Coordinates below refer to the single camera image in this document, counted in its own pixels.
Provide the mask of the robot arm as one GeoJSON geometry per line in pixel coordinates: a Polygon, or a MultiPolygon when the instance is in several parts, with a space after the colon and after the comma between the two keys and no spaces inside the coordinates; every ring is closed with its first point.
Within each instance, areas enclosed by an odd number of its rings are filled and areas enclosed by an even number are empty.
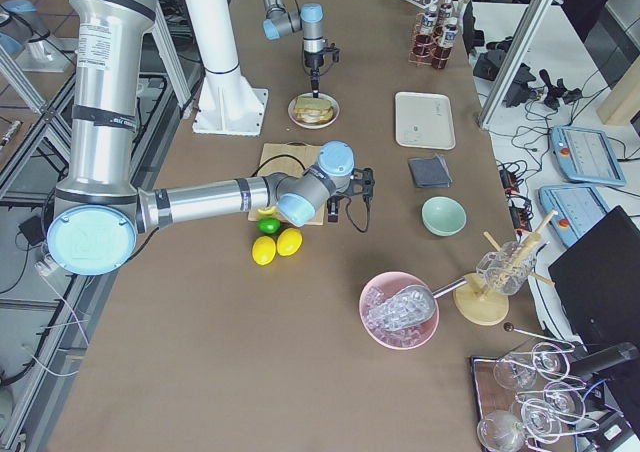
{"type": "Polygon", "coordinates": [[[319,3],[304,3],[297,0],[263,0],[265,19],[263,31],[268,40],[302,33],[302,66],[309,77],[311,93],[320,96],[321,68],[325,56],[331,56],[331,64],[340,60],[340,49],[330,43],[324,35],[324,9],[319,3]]]}
{"type": "MultiPolygon", "coordinates": [[[[134,257],[138,233],[173,223],[276,206],[297,227],[327,201],[373,196],[370,168],[352,149],[323,145],[300,178],[283,172],[144,191],[130,181],[143,35],[159,25],[157,0],[69,0],[80,18],[69,171],[55,189],[46,239],[65,270],[110,273],[134,257]]],[[[257,136],[267,89],[242,76],[227,0],[185,0],[206,75],[194,131],[257,136]]]]}

